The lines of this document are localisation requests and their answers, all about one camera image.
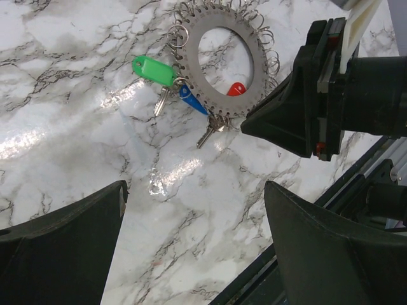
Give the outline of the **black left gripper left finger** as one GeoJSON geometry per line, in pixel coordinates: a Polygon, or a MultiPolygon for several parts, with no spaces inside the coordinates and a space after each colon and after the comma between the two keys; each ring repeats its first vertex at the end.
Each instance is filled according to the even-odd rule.
{"type": "Polygon", "coordinates": [[[113,182],[1,230],[1,304],[100,304],[128,199],[113,182]]]}

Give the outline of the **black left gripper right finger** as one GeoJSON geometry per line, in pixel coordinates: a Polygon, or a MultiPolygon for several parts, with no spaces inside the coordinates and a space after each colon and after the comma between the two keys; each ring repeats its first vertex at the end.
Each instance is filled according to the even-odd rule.
{"type": "Polygon", "coordinates": [[[406,237],[352,222],[275,182],[265,207],[289,304],[406,304],[406,237]]]}

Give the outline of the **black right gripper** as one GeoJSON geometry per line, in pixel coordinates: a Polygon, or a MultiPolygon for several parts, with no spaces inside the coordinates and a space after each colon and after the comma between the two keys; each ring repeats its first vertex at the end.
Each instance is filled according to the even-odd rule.
{"type": "Polygon", "coordinates": [[[249,112],[242,133],[302,158],[314,148],[323,161],[339,154],[346,131],[406,136],[406,57],[359,57],[354,50],[340,72],[346,23],[311,24],[291,73],[249,112]]]}

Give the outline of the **key with red tag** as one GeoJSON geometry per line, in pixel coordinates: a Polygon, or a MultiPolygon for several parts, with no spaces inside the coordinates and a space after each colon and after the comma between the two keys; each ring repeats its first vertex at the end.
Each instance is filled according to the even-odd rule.
{"type": "MultiPolygon", "coordinates": [[[[245,86],[240,82],[235,82],[231,85],[226,95],[235,97],[245,92],[245,86]]],[[[207,129],[203,136],[198,140],[197,149],[201,149],[212,134],[216,132],[223,132],[224,130],[233,130],[238,132],[240,128],[233,125],[232,119],[228,114],[226,116],[221,116],[220,114],[208,115],[207,129]]]]}

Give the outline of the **key with blue tag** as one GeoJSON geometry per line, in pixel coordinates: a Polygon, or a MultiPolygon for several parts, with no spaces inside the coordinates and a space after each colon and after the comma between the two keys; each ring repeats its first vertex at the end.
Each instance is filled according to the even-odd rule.
{"type": "Polygon", "coordinates": [[[198,99],[192,94],[187,85],[182,85],[179,89],[179,96],[181,100],[186,102],[189,106],[194,108],[196,111],[200,112],[203,115],[208,116],[207,110],[204,106],[198,101],[198,99]]]}

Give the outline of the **key with green tag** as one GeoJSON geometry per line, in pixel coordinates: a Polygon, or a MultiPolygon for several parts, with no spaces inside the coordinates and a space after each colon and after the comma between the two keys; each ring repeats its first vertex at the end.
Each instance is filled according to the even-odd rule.
{"type": "Polygon", "coordinates": [[[154,108],[154,115],[159,116],[165,102],[170,97],[171,89],[177,77],[175,70],[171,66],[145,55],[133,59],[132,69],[138,76],[162,85],[160,99],[154,108]]]}

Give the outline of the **metal numbered key ring disc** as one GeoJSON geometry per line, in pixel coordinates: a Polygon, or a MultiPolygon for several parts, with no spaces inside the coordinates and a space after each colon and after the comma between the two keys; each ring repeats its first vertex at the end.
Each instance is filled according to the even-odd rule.
{"type": "Polygon", "coordinates": [[[181,1],[167,32],[179,79],[225,128],[274,88],[280,69],[258,1],[181,1]]]}

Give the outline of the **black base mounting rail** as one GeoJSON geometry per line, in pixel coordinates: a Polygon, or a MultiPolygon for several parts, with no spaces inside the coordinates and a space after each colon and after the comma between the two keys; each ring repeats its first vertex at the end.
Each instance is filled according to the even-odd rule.
{"type": "Polygon", "coordinates": [[[265,185],[273,243],[214,304],[405,304],[406,139],[381,138],[316,202],[265,185]]]}

